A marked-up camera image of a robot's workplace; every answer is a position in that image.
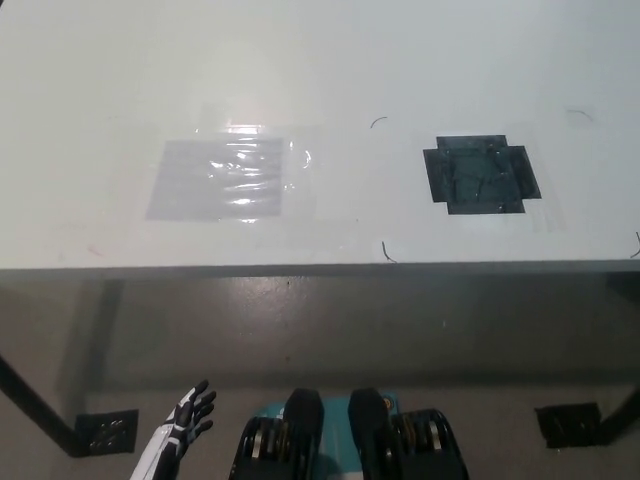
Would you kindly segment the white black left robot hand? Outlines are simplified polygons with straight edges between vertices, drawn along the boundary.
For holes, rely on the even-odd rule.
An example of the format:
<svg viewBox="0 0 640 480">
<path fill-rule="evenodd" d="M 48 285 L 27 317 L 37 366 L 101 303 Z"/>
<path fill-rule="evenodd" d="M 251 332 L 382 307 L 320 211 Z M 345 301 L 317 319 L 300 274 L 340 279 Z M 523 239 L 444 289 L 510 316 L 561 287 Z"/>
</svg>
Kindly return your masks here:
<svg viewBox="0 0 640 480">
<path fill-rule="evenodd" d="M 174 480 L 189 446 L 213 426 L 215 390 L 203 380 L 175 405 L 154 431 L 131 474 L 131 480 Z"/>
</svg>

